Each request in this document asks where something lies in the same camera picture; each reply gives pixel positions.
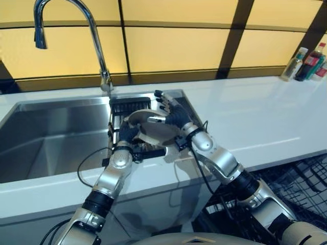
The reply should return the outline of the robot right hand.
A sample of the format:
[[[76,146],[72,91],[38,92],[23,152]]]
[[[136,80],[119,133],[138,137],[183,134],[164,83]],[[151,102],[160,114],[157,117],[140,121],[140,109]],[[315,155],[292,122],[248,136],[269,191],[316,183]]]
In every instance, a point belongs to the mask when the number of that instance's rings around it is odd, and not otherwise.
[[[162,103],[163,108],[165,108],[164,105],[168,106],[169,112],[166,116],[150,116],[147,122],[174,125],[179,129],[192,122],[187,111],[175,98],[161,90],[155,90],[154,95],[156,100]]]

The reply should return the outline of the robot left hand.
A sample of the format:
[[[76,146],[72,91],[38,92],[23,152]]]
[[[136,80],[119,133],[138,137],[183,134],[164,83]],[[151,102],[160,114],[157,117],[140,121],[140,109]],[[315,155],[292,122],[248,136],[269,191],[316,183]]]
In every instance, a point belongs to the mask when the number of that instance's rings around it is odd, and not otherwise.
[[[127,143],[132,143],[133,139],[139,133],[139,127],[130,126],[128,117],[125,117],[119,128],[119,141],[125,141]]]

